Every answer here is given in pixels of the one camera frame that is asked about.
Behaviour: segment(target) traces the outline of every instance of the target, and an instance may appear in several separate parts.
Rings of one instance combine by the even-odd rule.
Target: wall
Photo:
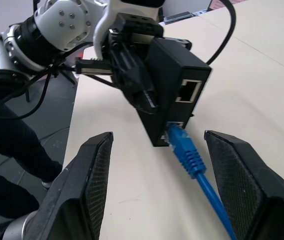
[[[0,0],[0,32],[5,31],[9,25],[20,23],[33,13],[32,0]]]
[[[211,0],[166,0],[163,5],[164,16],[198,12],[207,9],[210,2]]]

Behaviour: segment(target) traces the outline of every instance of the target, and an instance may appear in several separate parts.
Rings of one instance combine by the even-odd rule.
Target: blue ethernet cable
[[[197,152],[192,139],[184,129],[176,124],[170,123],[168,124],[168,129],[166,131],[166,140],[169,142],[174,154],[191,178],[197,179],[204,194],[231,237],[231,240],[236,240],[232,224],[227,216],[225,208],[204,175],[206,166]]]

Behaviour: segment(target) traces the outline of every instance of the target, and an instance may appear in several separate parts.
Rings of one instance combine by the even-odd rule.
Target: person's leg
[[[36,198],[26,189],[0,176],[0,215],[15,219],[38,210]]]
[[[15,117],[16,114],[3,105],[0,116]],[[46,183],[62,171],[62,165],[51,160],[35,132],[22,120],[0,119],[0,154],[14,157],[28,173]]]

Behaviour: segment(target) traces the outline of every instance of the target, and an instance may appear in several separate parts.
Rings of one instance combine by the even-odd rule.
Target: white table
[[[216,188],[205,130],[248,141],[284,178],[284,1],[235,5],[234,37],[213,62],[213,72],[187,125]],[[229,27],[226,9],[165,26],[165,35],[188,39],[206,61]],[[95,57],[92,48],[84,58]],[[82,76],[64,160],[102,132],[114,132],[101,240],[229,239],[196,181],[168,148],[152,147],[122,93]]]

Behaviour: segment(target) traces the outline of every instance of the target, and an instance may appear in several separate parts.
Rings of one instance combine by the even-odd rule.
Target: floor
[[[10,100],[7,106],[17,115],[29,112],[37,104],[43,85],[44,80],[40,80],[31,86],[30,103],[26,102],[25,95],[22,95]],[[62,75],[52,78],[42,106],[25,119],[37,133],[48,155],[60,163],[64,160],[75,93],[76,86]],[[41,180],[25,172],[13,158],[0,155],[0,175],[26,188],[39,202],[45,197],[46,191]],[[6,221],[6,218],[0,217],[0,223]]]

